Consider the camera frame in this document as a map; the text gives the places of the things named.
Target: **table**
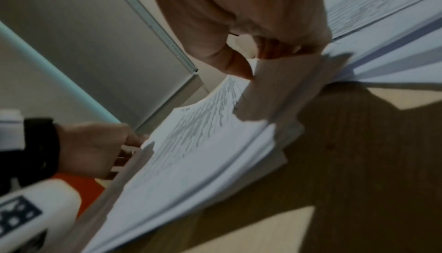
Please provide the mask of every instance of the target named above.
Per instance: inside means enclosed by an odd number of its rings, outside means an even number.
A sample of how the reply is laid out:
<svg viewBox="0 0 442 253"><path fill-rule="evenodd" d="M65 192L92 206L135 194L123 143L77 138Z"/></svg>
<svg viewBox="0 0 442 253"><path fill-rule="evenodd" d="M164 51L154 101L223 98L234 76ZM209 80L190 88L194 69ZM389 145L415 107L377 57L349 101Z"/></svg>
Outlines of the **table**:
<svg viewBox="0 0 442 253"><path fill-rule="evenodd" d="M377 87L396 106L328 86L301 112L287 166L116 252L440 252L441 89Z"/></svg>

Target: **sleeve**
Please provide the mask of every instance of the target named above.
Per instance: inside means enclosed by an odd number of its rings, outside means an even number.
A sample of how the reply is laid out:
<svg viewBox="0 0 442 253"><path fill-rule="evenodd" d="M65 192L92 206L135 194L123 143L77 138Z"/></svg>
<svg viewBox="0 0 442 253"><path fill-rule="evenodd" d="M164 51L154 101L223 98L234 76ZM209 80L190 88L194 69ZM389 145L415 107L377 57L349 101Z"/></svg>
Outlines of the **sleeve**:
<svg viewBox="0 0 442 253"><path fill-rule="evenodd" d="M58 169L60 144L50 118L23 119L17 110L0 110L0 195L16 177L22 187Z"/></svg>

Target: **gray surface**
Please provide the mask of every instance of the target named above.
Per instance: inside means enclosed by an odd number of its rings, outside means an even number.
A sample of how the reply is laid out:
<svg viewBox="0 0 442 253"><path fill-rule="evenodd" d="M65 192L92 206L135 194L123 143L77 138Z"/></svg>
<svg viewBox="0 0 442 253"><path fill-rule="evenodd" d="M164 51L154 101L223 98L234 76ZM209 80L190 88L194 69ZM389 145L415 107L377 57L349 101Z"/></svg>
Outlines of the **gray surface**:
<svg viewBox="0 0 442 253"><path fill-rule="evenodd" d="M125 0L0 0L0 20L122 122L141 124L191 77Z"/></svg>

